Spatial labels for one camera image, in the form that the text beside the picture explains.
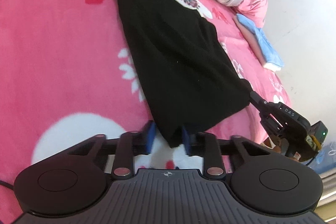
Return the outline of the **person right hand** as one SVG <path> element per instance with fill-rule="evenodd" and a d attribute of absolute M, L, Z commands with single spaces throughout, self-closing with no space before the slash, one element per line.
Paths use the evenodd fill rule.
<path fill-rule="evenodd" d="M 301 158 L 301 154 L 299 153 L 299 143 L 297 141 L 288 141 L 285 138 L 279 138 L 272 135 L 268 136 L 261 145 L 296 162 L 299 162 Z"/>

